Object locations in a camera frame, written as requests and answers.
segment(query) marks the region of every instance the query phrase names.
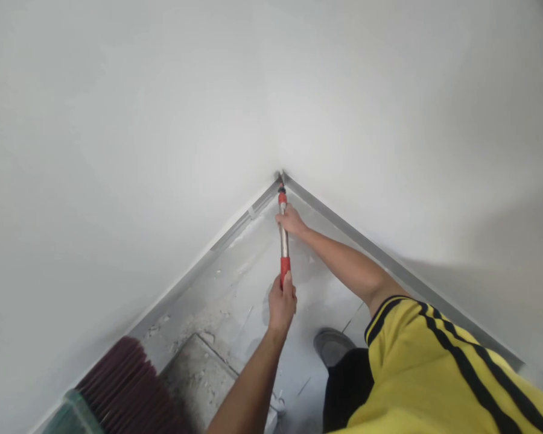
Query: broom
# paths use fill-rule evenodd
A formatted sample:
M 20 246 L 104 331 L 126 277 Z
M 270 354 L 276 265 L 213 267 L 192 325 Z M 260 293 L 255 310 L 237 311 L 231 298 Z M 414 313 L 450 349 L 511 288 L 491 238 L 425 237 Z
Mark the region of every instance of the broom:
M 123 337 L 65 394 L 43 434 L 183 434 L 188 427 L 141 343 Z

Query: yellow shirt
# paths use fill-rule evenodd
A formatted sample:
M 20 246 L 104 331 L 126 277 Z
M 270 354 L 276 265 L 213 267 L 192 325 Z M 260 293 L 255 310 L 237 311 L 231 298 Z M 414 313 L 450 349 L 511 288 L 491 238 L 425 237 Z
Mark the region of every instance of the yellow shirt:
M 432 306 L 390 297 L 366 342 L 374 386 L 337 433 L 543 432 L 543 392 Z

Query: gray shoe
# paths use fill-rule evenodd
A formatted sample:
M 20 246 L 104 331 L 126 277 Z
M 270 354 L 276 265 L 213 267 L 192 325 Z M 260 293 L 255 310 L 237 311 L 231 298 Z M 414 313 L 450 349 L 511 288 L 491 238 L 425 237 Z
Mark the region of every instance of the gray shoe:
M 314 338 L 314 348 L 324 365 L 331 368 L 336 366 L 348 351 L 356 348 L 356 345 L 344 333 L 325 327 L 320 329 Z

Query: red handle grip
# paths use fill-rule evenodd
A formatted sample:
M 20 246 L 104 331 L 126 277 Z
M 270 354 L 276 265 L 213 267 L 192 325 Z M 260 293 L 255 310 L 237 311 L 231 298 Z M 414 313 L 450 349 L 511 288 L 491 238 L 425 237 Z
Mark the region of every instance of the red handle grip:
M 290 265 L 290 258 L 287 257 L 287 258 L 281 258 L 281 268 L 282 268 L 282 271 L 281 271 L 281 277 L 279 278 L 279 285 L 280 287 L 283 289 L 284 288 L 284 278 L 285 278 L 285 274 L 291 270 L 291 265 Z

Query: painted wall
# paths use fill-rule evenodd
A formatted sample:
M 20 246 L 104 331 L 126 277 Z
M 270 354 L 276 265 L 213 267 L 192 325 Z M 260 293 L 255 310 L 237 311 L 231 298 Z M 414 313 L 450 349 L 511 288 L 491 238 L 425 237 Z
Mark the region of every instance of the painted wall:
M 0 433 L 37 424 L 272 183 L 251 14 L 0 2 Z
M 261 0 L 282 164 L 543 369 L 543 0 Z

